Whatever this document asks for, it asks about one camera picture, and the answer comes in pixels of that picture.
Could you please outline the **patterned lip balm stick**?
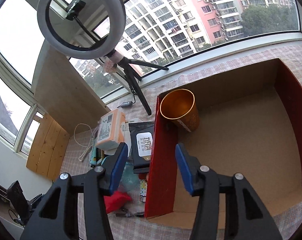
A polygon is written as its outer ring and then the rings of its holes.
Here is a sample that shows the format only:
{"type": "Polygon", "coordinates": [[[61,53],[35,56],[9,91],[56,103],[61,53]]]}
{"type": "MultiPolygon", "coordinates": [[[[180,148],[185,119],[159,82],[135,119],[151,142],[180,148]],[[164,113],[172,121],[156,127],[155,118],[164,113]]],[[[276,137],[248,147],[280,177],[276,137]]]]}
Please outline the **patterned lip balm stick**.
{"type": "Polygon", "coordinates": [[[140,180],[139,184],[139,201],[146,202],[146,192],[147,192],[147,181],[146,179],[140,180]]]}

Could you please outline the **black phone holder clamp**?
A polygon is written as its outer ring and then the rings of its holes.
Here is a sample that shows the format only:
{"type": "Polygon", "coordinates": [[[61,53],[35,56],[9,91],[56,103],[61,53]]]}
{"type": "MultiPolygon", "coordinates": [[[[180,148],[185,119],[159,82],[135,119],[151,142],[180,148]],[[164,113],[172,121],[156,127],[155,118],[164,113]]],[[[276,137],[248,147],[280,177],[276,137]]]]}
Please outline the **black phone holder clamp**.
{"type": "Polygon", "coordinates": [[[74,3],[71,4],[71,7],[67,11],[66,19],[69,21],[74,20],[78,17],[79,12],[85,7],[86,3],[82,0],[76,0],[74,3]]]}

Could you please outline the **pine wood board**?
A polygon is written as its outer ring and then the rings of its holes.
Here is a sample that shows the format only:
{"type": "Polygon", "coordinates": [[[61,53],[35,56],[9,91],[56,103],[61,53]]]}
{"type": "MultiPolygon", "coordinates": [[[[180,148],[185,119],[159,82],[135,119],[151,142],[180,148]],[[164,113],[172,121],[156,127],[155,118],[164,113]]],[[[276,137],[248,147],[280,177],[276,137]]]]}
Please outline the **pine wood board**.
{"type": "Polygon", "coordinates": [[[40,126],[31,145],[26,168],[55,181],[60,174],[70,135],[47,113],[35,120],[40,126]]]}

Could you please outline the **black wet wipes pack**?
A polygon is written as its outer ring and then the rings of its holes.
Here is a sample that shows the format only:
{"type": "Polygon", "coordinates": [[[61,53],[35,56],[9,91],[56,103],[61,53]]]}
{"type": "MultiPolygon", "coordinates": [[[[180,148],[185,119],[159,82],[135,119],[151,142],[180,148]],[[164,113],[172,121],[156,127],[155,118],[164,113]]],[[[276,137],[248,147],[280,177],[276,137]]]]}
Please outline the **black wet wipes pack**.
{"type": "Polygon", "coordinates": [[[130,123],[129,131],[133,172],[135,174],[148,173],[153,149],[154,122],[130,123]]]}

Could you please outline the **red cardboard box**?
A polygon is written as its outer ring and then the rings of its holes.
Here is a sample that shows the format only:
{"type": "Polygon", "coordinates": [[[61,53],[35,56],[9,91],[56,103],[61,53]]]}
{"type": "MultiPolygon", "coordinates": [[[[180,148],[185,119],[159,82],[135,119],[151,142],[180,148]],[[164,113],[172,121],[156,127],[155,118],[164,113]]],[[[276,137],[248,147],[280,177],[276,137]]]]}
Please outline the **red cardboard box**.
{"type": "Polygon", "coordinates": [[[146,219],[193,226],[198,198],[178,171],[179,142],[218,174],[242,173],[273,216],[302,202],[302,86],[287,65],[272,59],[185,88],[195,96],[199,127],[188,132],[156,112],[146,219]]]}

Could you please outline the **large plywood board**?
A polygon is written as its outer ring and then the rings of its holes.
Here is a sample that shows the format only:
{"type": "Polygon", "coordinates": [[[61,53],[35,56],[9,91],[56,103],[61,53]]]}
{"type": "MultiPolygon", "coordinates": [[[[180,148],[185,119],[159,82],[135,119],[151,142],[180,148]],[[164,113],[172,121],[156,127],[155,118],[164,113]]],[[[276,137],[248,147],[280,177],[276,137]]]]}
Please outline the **large plywood board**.
{"type": "Polygon", "coordinates": [[[110,111],[67,57],[47,41],[36,62],[31,90],[38,105],[70,135],[97,127],[110,111]]]}

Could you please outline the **orange metallic cup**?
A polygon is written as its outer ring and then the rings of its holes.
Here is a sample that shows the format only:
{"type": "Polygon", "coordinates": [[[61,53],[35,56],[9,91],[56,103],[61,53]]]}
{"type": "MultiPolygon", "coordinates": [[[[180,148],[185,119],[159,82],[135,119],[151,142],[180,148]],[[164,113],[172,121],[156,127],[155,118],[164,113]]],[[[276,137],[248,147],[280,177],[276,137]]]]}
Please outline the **orange metallic cup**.
{"type": "Polygon", "coordinates": [[[200,124],[195,95],[187,89],[169,92],[160,103],[160,113],[165,119],[188,132],[195,131],[200,124]]]}

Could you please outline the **black tripod stand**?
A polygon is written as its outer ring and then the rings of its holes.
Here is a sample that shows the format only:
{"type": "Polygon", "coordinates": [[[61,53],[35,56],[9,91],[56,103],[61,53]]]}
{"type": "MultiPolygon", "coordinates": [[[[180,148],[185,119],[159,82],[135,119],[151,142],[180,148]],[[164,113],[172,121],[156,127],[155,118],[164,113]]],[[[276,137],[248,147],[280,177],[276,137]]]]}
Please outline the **black tripod stand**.
{"type": "Polygon", "coordinates": [[[106,55],[108,59],[110,59],[113,63],[118,65],[120,68],[123,69],[124,72],[124,79],[129,85],[129,88],[133,95],[138,96],[142,106],[144,107],[146,113],[148,115],[152,114],[152,110],[147,103],[147,100],[144,96],[144,94],[141,91],[141,88],[139,87],[137,80],[141,81],[142,77],[138,74],[137,71],[134,70],[134,68],[131,66],[132,64],[136,64],[139,66],[145,66],[160,70],[169,70],[168,67],[165,66],[158,66],[157,64],[152,64],[145,61],[140,61],[137,59],[128,59],[127,57],[123,56],[121,53],[113,49],[110,53],[106,55]]]}

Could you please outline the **red cloth pouch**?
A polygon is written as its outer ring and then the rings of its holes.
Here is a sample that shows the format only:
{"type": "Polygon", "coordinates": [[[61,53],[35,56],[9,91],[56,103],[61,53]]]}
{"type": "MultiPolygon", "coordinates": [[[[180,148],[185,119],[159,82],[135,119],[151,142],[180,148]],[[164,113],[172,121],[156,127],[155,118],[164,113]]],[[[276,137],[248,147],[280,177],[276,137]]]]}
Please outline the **red cloth pouch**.
{"type": "Polygon", "coordinates": [[[131,201],[132,198],[126,192],[115,191],[112,196],[104,196],[106,213],[117,211],[131,201]]]}

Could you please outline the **teal lidded bottle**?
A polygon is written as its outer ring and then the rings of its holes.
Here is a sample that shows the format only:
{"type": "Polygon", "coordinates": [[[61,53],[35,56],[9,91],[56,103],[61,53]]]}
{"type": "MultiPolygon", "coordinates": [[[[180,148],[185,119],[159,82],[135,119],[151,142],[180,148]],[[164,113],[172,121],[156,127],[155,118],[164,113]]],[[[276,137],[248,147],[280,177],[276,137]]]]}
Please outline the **teal lidded bottle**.
{"type": "MultiPolygon", "coordinates": [[[[127,156],[124,157],[126,163],[123,168],[121,179],[117,185],[116,190],[120,192],[129,192],[134,190],[139,185],[139,178],[137,174],[133,172],[133,161],[132,158],[129,156],[130,154],[126,154],[127,156]]],[[[101,166],[105,167],[105,165],[112,159],[111,155],[106,155],[104,160],[101,162],[101,166]]],[[[105,176],[103,179],[100,180],[99,186],[103,189],[106,189],[107,180],[110,181],[110,176],[107,176],[107,170],[105,171],[105,176]]]]}

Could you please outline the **orange tissue pack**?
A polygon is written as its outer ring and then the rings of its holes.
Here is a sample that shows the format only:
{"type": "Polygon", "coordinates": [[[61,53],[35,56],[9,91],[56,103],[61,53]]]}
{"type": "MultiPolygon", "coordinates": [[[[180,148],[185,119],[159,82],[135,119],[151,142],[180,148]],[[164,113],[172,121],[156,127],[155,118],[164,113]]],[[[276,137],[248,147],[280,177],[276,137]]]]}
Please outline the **orange tissue pack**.
{"type": "Polygon", "coordinates": [[[100,119],[95,147],[108,151],[124,142],[125,113],[119,108],[103,115],[100,119]]]}

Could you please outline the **light blue cream tube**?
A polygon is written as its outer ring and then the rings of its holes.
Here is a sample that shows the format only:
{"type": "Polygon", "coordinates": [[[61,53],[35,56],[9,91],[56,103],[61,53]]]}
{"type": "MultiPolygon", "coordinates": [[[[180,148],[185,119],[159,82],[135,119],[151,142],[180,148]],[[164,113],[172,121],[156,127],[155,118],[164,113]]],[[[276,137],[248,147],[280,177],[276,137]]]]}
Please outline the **light blue cream tube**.
{"type": "Polygon", "coordinates": [[[90,167],[95,167],[97,165],[97,148],[92,147],[91,157],[90,157],[90,167]]]}

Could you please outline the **pink plaid tablecloth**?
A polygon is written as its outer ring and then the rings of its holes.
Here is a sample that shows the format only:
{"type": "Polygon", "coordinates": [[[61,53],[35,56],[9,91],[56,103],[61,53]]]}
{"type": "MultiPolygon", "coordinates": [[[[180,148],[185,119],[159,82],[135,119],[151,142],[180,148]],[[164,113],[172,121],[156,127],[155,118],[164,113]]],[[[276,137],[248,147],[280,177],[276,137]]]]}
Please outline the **pink plaid tablecloth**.
{"type": "MultiPolygon", "coordinates": [[[[204,77],[244,67],[250,63],[261,63],[265,60],[273,59],[282,60],[302,85],[302,41],[296,41],[280,44],[279,46],[268,46],[266,50],[254,49],[204,64],[202,67],[195,68],[192,73],[182,72],[177,79],[170,79],[169,82],[146,89],[146,95],[152,101],[152,106],[155,106],[156,96],[161,92],[168,91],[170,88],[188,85],[204,77]]],[[[81,163],[78,161],[78,155],[81,150],[80,146],[75,142],[79,140],[80,142],[88,143],[89,139],[89,131],[70,137],[61,167],[62,172],[78,175],[89,170],[86,162],[81,163]]],[[[114,213],[111,213],[108,217],[114,239],[189,239],[191,235],[190,229],[158,225],[147,222],[144,219],[116,218],[114,213]]],[[[289,239],[302,224],[302,200],[293,207],[276,215],[274,219],[282,237],[289,239]]]]}

